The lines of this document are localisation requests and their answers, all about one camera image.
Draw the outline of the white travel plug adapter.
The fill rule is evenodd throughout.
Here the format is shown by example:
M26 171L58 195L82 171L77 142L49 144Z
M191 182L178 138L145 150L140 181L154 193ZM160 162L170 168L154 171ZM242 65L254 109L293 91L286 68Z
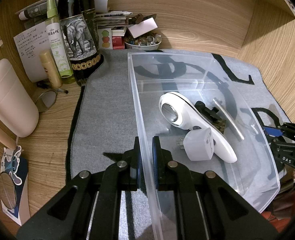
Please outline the white travel plug adapter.
M207 161L214 154L214 138L210 128L190 130L176 144L191 161Z

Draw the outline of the white handheld massager device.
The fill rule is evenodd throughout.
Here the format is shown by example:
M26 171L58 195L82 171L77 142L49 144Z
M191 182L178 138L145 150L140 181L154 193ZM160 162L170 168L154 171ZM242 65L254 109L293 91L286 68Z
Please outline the white handheld massager device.
M159 99L159 110L169 124L183 130L210 128L214 138L214 154L226 163L237 156L226 137L201 115L188 98L178 92L168 92Z

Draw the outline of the clear plastic storage bin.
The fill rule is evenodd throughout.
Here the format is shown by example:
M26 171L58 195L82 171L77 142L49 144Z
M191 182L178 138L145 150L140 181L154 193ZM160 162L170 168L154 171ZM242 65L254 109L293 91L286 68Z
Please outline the clear plastic storage bin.
M252 109L212 55L129 53L128 72L156 239L176 238L172 191L157 189L153 137L189 170L214 171L262 212L279 175Z

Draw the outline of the black round grinder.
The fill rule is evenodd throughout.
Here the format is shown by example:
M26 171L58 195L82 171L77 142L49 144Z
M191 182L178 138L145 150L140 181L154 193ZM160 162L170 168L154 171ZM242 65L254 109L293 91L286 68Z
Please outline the black round grinder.
M209 109L202 101L197 101L194 106L215 128L222 134L224 133L227 121L217 114L218 109L216 107Z

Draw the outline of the silver metal lighter stick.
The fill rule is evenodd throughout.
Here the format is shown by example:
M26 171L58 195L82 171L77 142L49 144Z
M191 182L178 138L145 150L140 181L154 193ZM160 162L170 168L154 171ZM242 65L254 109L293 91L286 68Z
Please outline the silver metal lighter stick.
M232 118L232 116L228 113L228 111L222 106L222 104L219 102L217 98L213 98L213 102L216 105L216 107L223 113L223 115L226 117L226 119L230 122L232 127L234 128L236 134L241 140L244 140L245 137L243 133L241 132L239 126L236 124L236 121Z

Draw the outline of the grey mat with black letters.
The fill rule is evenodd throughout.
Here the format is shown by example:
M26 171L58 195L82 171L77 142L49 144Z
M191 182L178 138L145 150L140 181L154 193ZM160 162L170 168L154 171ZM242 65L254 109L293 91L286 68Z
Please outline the grey mat with black letters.
M235 163L216 155L206 161L188 158L183 148L186 131L169 124L158 107L160 97L170 91L208 108L220 104L231 115L224 135L237 155ZM102 70L89 78L75 109L67 175L104 171L139 137L142 183L137 191L121 196L119 238L175 239L173 194L158 192L152 180L152 138L157 136L175 161L191 171L215 171L262 212L279 193L285 171L276 166L255 107L288 121L258 68L238 59L183 50L107 51Z

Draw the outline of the cartoon sticker card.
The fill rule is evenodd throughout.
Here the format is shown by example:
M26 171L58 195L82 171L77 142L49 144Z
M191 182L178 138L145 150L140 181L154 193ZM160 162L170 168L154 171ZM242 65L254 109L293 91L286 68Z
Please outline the cartoon sticker card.
M0 203L2 211L18 225L30 218L28 200L28 162L22 147L4 148L0 163Z

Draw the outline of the white bowl of stones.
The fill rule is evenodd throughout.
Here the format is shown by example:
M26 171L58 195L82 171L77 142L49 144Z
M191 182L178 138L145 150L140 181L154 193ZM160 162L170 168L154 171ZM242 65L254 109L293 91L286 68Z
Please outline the white bowl of stones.
M157 50L162 42L162 35L158 33L146 33L137 38L126 36L124 43L127 49L138 49L144 51Z

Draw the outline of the small round mirror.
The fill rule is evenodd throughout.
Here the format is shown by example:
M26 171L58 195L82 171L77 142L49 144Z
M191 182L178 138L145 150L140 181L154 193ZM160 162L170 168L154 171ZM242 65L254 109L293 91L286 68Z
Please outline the small round mirror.
M6 172L0 174L0 198L7 209L15 209L17 204L15 184Z

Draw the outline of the yellow lip balm tube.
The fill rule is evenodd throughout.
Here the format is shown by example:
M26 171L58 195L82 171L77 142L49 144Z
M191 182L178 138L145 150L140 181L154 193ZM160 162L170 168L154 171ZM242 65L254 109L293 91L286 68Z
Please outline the yellow lip balm tube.
M41 53L39 54L39 58L52 87L60 88L62 86L62 80L57 70L55 61L52 57L51 51L41 51Z

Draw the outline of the stack of books and papers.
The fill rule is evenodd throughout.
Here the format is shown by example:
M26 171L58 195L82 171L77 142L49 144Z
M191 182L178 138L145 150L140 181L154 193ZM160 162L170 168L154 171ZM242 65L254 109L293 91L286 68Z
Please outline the stack of books and papers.
M124 35L127 30L128 20L132 17L129 11L108 11L108 0L94 0L95 20L98 29L110 29L109 34L99 33L100 47L106 49L124 49ZM20 20L29 20L47 13L47 0L36 2L17 12Z

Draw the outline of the white card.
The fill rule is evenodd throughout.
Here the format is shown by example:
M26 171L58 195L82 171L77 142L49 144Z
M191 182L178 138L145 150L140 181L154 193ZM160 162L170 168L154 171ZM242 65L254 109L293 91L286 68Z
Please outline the white card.
M154 18L151 17L140 22L139 24L135 24L128 27L128 31L130 32L133 38L137 38L157 28L158 28L158 25L156 24Z

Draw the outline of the green spray bottle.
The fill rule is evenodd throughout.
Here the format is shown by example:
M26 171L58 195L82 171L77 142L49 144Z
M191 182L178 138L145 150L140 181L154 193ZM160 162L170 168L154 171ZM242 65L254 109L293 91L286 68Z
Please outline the green spray bottle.
M51 52L62 79L71 78L73 71L65 50L60 20L56 7L56 0L47 0L47 20L45 21Z

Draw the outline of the dark wine bottle elephant label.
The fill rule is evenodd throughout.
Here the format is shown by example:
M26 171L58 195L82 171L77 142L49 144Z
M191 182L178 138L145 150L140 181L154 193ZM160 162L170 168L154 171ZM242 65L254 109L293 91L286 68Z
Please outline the dark wine bottle elephant label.
M64 45L76 82L84 85L102 65L94 0L58 0Z

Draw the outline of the white handwritten paper note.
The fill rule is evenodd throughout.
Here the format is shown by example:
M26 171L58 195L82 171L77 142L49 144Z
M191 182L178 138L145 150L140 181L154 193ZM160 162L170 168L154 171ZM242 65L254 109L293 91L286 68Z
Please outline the white handwritten paper note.
M21 32L14 38L24 70L32 83L48 78L39 54L50 49L45 22Z

